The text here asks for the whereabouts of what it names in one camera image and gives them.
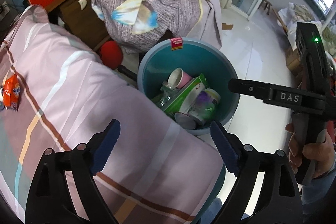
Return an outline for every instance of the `wooden drawer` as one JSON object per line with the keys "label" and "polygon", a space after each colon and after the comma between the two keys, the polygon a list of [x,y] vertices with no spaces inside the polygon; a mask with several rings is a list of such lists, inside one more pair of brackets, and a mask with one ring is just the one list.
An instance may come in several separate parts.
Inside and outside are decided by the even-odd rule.
{"label": "wooden drawer", "polygon": [[65,28],[73,35],[79,37],[91,49],[108,37],[105,24],[91,8],[91,0],[81,10],[79,0],[67,0],[60,5],[61,18]]}

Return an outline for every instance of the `blue gripper pad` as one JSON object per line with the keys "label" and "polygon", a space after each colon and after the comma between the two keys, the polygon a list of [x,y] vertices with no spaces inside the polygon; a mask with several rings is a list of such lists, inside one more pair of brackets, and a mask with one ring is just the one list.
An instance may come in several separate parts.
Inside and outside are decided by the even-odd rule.
{"label": "blue gripper pad", "polygon": [[240,172],[240,168],[238,165],[238,160],[240,156],[236,153],[235,149],[232,147],[229,139],[223,133],[223,131],[225,131],[225,129],[222,125],[218,125],[218,123],[216,122],[211,122],[210,125],[211,138],[215,143],[227,170],[230,173],[233,173],[235,177],[237,177]]}
{"label": "blue gripper pad", "polygon": [[113,119],[104,132],[92,136],[88,142],[93,161],[90,167],[90,173],[95,176],[101,172],[109,158],[113,147],[120,136],[120,122]]}

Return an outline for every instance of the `plastic container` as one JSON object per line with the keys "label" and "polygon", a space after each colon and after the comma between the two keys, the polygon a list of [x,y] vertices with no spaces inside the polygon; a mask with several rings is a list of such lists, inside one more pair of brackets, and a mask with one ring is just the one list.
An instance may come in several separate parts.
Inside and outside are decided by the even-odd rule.
{"label": "plastic container", "polygon": [[[226,124],[235,113],[239,95],[231,93],[227,84],[237,74],[229,60],[216,48],[208,43],[183,38],[182,49],[171,49],[171,41],[165,40],[146,53],[137,77],[138,89],[149,99],[160,91],[163,81],[167,81],[172,71],[182,68],[192,77],[203,73],[209,86],[220,95],[220,103],[214,119]],[[195,130],[187,130],[195,136],[210,133],[210,123]]]}

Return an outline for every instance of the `orange package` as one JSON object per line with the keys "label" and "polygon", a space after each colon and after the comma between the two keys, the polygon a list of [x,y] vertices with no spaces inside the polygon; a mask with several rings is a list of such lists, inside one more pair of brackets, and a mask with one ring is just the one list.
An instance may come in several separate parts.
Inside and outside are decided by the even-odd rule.
{"label": "orange package", "polygon": [[6,109],[13,109],[17,111],[17,105],[20,95],[20,85],[17,79],[17,75],[14,74],[11,78],[8,78],[3,87],[3,104]]}

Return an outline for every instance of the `cardboard box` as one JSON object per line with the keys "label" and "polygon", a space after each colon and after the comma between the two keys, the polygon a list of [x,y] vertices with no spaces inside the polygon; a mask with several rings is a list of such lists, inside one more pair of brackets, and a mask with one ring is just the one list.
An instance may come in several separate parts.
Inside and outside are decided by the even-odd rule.
{"label": "cardboard box", "polygon": [[298,87],[302,82],[303,71],[299,72],[295,77],[295,86]]}
{"label": "cardboard box", "polygon": [[286,50],[286,65],[294,76],[298,75],[298,73],[303,70],[298,49],[293,51],[292,47],[289,47]]}
{"label": "cardboard box", "polygon": [[222,30],[232,30],[233,24],[222,23]]}

